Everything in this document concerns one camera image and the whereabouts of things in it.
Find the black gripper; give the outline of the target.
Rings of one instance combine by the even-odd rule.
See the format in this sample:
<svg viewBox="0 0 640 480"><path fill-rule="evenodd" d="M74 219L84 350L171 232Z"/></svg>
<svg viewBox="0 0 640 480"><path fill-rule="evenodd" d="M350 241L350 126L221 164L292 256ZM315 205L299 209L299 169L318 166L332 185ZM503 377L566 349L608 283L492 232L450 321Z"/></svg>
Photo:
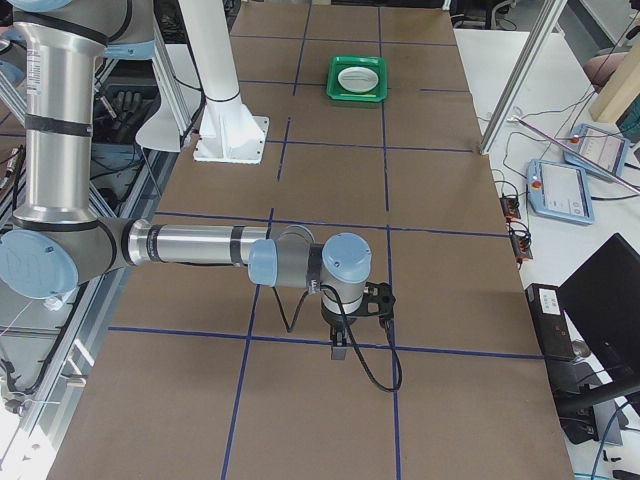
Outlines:
<svg viewBox="0 0 640 480"><path fill-rule="evenodd" d="M350 339L346 324L351 326L357 319L371 317L372 312L362 303L354 312L348 313L344 321L340 313L333 312L321 302L321 314L326 323L330 326L331 359L334 361L344 361L347 355L347 341L353 343Z"/></svg>

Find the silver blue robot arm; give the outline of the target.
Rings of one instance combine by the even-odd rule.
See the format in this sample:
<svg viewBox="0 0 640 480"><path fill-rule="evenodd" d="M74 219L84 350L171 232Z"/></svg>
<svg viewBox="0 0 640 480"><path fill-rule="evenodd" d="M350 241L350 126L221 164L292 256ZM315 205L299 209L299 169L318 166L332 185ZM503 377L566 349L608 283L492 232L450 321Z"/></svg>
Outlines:
<svg viewBox="0 0 640 480"><path fill-rule="evenodd" d="M16 1L27 43L26 198L1 238L1 278L18 294L46 299L125 266L232 265L271 288L320 293L332 355L355 346L352 322L367 315L371 250L341 233L319 244L303 226L279 233L244 226L154 225L106 218L89 207L93 94L98 58L149 59L149 1Z"/></svg>

